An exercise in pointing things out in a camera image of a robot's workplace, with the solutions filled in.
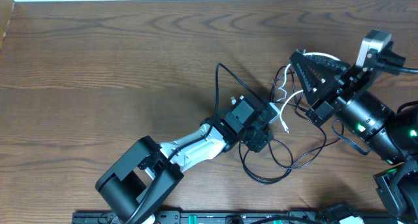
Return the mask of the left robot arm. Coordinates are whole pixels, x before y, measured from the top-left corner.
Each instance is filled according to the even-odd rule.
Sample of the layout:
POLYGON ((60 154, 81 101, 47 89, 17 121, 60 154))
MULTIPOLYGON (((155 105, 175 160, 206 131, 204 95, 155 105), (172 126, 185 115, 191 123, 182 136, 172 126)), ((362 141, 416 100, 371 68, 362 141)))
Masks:
POLYGON ((280 117, 273 103, 249 95, 231 109, 206 118, 190 135, 170 142, 137 140, 96 182, 97 192, 122 223, 144 223, 196 164, 239 142, 261 151, 272 139, 268 127, 280 117))

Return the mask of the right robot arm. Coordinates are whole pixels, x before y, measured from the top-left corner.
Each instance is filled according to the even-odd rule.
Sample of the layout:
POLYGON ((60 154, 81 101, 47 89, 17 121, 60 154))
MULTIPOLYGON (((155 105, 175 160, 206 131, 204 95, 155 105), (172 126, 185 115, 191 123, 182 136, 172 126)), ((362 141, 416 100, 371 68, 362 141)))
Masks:
POLYGON ((374 175, 376 191, 388 213, 403 223, 416 223, 417 107, 404 104, 394 112, 368 91, 381 72, 405 72, 404 57, 370 50, 358 67, 297 50, 290 62, 310 105, 306 115, 316 126, 336 117, 392 165, 374 175))

